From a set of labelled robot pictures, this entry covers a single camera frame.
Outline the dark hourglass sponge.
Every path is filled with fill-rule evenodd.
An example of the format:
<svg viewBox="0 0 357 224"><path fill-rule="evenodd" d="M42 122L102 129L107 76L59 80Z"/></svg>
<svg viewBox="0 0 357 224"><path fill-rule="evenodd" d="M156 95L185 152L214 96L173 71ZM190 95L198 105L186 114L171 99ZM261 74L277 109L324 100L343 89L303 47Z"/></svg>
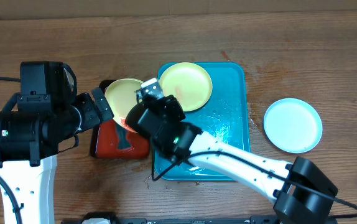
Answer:
<svg viewBox="0 0 357 224"><path fill-rule="evenodd" d="M126 150L131 147L130 142L127 139L127 133L128 131L121 127L120 125L116 125L116 134L118 137L118 144L117 144L117 149L118 150Z"/></svg>

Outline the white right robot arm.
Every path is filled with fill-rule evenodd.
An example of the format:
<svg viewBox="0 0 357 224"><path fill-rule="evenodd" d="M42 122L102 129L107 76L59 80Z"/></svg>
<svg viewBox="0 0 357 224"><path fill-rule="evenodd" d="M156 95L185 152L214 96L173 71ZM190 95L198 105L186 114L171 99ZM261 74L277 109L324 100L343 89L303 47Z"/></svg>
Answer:
<svg viewBox="0 0 357 224"><path fill-rule="evenodd" d="M136 90L126 124L150 142L153 152L175 167L182 163L224 174L267 198L281 223L326 223L338 189L310 160L293 163L230 146L185 115L173 96L164 96L152 78Z"/></svg>

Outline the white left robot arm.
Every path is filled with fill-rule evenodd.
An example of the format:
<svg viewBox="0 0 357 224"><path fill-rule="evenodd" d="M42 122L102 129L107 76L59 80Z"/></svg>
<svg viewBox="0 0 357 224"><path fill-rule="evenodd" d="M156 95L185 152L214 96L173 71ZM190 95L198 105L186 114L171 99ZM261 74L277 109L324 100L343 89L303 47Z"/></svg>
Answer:
<svg viewBox="0 0 357 224"><path fill-rule="evenodd" d="M59 144L113 118L100 88L25 90L0 111L0 186L5 223L54 223Z"/></svg>

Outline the light blue plate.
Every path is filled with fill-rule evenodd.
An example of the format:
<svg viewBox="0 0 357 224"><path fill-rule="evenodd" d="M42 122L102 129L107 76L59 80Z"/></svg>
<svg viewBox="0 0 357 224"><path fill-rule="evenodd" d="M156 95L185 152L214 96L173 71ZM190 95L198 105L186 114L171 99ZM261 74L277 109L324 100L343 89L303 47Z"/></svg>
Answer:
<svg viewBox="0 0 357 224"><path fill-rule="evenodd" d="M316 109L296 98L284 98L270 105L263 127L273 145L293 154L311 151L323 134L322 119Z"/></svg>

